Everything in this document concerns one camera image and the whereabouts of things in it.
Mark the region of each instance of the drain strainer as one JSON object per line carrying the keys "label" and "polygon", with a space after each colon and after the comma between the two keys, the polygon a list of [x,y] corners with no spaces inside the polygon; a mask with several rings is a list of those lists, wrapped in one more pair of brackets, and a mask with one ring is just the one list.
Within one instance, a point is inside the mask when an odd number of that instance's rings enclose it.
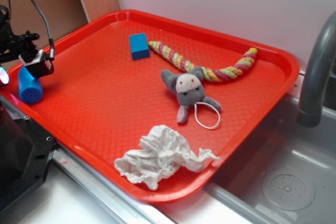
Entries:
{"label": "drain strainer", "polygon": [[270,172],[262,184],[266,199],[283,210],[300,210],[308,207],[314,200],[315,189],[312,181],[289,168]]}

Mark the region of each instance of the white wall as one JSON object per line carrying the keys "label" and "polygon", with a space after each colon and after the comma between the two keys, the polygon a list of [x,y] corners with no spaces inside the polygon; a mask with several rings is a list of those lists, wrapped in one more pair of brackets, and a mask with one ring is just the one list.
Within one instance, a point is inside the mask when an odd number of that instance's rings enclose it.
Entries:
{"label": "white wall", "polygon": [[292,53],[305,69],[336,0],[118,0],[137,9]]}

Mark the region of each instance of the multicolored rope toy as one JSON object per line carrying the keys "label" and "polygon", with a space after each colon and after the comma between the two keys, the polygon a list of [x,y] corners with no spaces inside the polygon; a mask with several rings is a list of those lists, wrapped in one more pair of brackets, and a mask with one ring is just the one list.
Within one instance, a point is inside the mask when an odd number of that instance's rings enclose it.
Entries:
{"label": "multicolored rope toy", "polygon": [[[179,55],[173,49],[160,41],[149,41],[148,45],[156,53],[161,55],[164,59],[183,72],[189,73],[197,67],[197,65],[187,60],[184,56]],[[255,62],[257,52],[258,50],[256,48],[250,48],[235,65],[227,68],[212,70],[210,68],[202,67],[204,78],[210,82],[222,82],[236,79],[252,67]]]}

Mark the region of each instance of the stainless steel sink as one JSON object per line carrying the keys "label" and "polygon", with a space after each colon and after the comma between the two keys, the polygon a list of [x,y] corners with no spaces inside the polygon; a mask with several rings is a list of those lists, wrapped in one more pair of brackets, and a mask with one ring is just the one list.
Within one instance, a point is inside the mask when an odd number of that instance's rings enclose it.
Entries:
{"label": "stainless steel sink", "polygon": [[336,112],[319,126],[295,121],[286,95],[205,190],[254,223],[336,223]]}

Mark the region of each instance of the white string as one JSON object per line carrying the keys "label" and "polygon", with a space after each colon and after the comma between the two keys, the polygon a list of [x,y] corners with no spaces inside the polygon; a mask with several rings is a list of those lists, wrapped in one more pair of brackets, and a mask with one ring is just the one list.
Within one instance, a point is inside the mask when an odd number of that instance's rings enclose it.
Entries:
{"label": "white string", "polygon": [[[218,115],[218,121],[217,121],[217,123],[216,123],[214,126],[212,126],[212,127],[205,126],[204,124],[202,124],[202,123],[198,120],[198,118],[197,118],[197,104],[207,105],[207,106],[209,106],[211,109],[213,109],[213,110],[217,113],[217,115]],[[216,110],[215,107],[213,107],[211,104],[208,104],[208,103],[205,103],[205,102],[196,102],[194,105],[195,105],[195,120],[196,120],[196,122],[197,122],[200,126],[202,126],[203,128],[206,128],[206,129],[208,129],[208,130],[213,130],[214,128],[216,128],[216,127],[219,125],[219,122],[220,122],[220,120],[221,120],[221,117],[220,117],[219,111]]]}

